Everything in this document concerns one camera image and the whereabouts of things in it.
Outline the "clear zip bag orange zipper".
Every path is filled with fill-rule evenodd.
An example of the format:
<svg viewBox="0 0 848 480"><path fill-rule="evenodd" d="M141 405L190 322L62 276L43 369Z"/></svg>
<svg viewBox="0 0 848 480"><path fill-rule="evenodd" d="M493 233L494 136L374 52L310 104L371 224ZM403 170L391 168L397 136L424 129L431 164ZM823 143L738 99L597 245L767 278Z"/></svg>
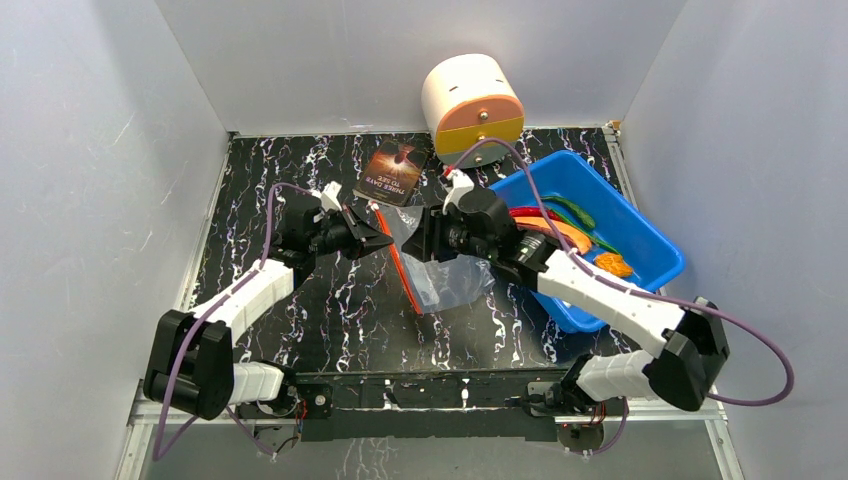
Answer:
<svg viewBox="0 0 848 480"><path fill-rule="evenodd" d="M493 287L490 266L479 258L460 255L445 262L423 262L401 251L420 223L422 207L371 201L369 208L376 214L381 231L393 239L390 258L416 313L437 313L470 304Z"/></svg>

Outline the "green toy pepper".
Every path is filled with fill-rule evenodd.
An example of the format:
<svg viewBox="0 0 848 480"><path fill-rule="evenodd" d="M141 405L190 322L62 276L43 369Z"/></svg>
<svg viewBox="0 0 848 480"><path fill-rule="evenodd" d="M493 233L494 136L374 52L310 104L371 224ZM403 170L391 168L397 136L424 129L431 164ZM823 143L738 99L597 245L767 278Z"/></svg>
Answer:
<svg viewBox="0 0 848 480"><path fill-rule="evenodd" d="M595 219L574 201L558 195L543 196L542 200L546 207L555 211L560 217L574 220L582 228L589 231L595 229Z"/></svg>

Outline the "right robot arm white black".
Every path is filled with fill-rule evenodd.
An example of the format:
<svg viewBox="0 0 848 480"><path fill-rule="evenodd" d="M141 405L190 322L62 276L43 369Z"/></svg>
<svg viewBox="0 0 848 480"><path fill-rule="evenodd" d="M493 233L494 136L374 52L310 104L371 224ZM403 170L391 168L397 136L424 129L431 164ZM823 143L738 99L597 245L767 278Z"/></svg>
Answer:
<svg viewBox="0 0 848 480"><path fill-rule="evenodd" d="M578 359L548 394L551 409L587 414L614 397L646 397L697 411L729 356L715 304L678 302L615 277L518 226L489 189L426 208L402 250L422 262L481 258L509 282L567 302L637 342L630 353Z"/></svg>

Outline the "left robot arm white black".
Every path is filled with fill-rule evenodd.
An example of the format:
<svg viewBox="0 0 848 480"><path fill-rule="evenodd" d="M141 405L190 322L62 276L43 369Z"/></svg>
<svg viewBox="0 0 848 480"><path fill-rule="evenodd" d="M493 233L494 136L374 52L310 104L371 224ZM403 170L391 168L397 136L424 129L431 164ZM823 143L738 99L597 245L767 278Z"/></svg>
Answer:
<svg viewBox="0 0 848 480"><path fill-rule="evenodd" d="M262 256L234 284L188 312L170 310L160 318L142 383L147 399L204 420L247 403L275 416L290 414L299 400L293 370L235 361L237 340L299 289L318 258L358 260L393 243L329 194L287 201L266 239Z"/></svg>

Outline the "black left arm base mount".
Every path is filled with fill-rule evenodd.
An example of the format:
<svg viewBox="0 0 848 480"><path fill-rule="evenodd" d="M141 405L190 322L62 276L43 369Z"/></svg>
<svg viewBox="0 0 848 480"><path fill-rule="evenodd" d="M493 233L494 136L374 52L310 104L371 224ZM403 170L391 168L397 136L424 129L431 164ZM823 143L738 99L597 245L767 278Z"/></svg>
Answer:
<svg viewBox="0 0 848 480"><path fill-rule="evenodd" d="M333 393L329 384L284 384L276 399L244 403L234 406L233 411L241 420L254 424L265 420L286 420L302 427L306 420L331 417Z"/></svg>

